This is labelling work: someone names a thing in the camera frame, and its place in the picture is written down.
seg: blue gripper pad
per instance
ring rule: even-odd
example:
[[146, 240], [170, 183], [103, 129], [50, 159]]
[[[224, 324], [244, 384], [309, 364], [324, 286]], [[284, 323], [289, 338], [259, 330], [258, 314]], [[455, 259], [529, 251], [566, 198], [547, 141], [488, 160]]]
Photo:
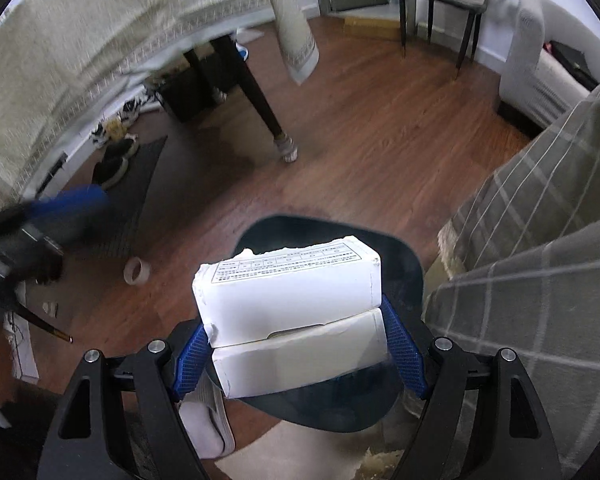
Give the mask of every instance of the blue gripper pad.
[[400, 378], [405, 387], [422, 399], [429, 390], [424, 376], [422, 355], [384, 294], [382, 295], [380, 311], [382, 312], [382, 322], [384, 322], [384, 332], [386, 333], [386, 345], [394, 364], [398, 368]]
[[200, 323], [178, 356], [172, 390], [180, 400], [196, 389], [212, 350], [205, 329]]

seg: sofa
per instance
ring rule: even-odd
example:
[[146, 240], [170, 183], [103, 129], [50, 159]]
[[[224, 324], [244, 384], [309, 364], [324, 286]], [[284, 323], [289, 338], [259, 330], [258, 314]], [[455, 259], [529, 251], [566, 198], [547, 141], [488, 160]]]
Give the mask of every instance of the sofa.
[[500, 99], [542, 128], [589, 95], [542, 48], [552, 40], [581, 51], [591, 75], [600, 82], [600, 39], [550, 0], [520, 0], [513, 41], [500, 79]]

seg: gray plaid cloth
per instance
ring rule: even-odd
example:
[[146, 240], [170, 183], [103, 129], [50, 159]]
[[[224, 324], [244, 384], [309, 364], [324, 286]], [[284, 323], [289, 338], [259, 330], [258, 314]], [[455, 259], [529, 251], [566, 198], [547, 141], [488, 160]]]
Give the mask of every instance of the gray plaid cloth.
[[427, 324], [468, 351], [518, 353], [569, 478], [600, 441], [600, 86], [496, 170], [439, 242], [455, 276]]

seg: white box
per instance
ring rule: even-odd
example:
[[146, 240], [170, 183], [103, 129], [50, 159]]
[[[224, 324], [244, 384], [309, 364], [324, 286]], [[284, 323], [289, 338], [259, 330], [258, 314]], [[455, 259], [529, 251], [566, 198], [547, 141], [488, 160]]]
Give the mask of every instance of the white box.
[[348, 236], [203, 264], [192, 284], [213, 348], [356, 316], [381, 303], [380, 256]]
[[282, 392], [388, 359], [379, 308], [357, 316], [241, 345], [214, 349], [228, 399]]

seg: roll of tape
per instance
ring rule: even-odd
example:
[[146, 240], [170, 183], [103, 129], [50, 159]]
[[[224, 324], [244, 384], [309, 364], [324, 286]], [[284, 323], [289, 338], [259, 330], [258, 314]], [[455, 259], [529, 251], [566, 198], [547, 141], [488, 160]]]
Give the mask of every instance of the roll of tape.
[[129, 259], [123, 272], [127, 285], [144, 285], [149, 280], [149, 274], [151, 265], [137, 256]]

